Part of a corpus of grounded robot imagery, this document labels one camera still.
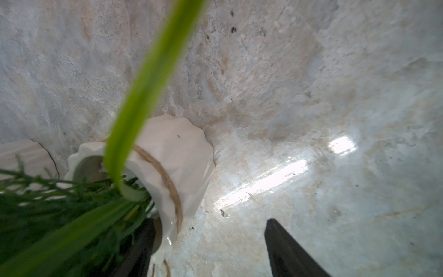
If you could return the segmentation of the potted plant red flowers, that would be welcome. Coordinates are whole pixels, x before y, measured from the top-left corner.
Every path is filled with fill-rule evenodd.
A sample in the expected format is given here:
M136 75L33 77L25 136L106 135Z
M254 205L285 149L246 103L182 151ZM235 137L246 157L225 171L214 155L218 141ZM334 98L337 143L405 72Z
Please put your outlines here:
M39 143L1 145L3 277L107 277L146 219L156 230L150 264L165 262L203 199L213 148L189 120L150 114L204 4L176 2L110 135L80 145L63 180Z

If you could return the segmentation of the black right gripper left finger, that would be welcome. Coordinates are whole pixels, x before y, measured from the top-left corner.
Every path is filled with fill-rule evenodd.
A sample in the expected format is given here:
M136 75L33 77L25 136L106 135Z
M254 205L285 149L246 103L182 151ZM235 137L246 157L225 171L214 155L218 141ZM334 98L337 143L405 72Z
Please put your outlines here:
M156 235L153 219L146 219L135 231L135 241L123 245L122 262L113 265L108 277L146 277Z

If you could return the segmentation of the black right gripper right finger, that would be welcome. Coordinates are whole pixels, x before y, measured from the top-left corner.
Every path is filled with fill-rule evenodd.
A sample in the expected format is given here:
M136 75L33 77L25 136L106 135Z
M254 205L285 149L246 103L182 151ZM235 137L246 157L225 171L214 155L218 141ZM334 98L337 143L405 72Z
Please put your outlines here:
M330 277L276 219L267 220L264 237L273 277Z

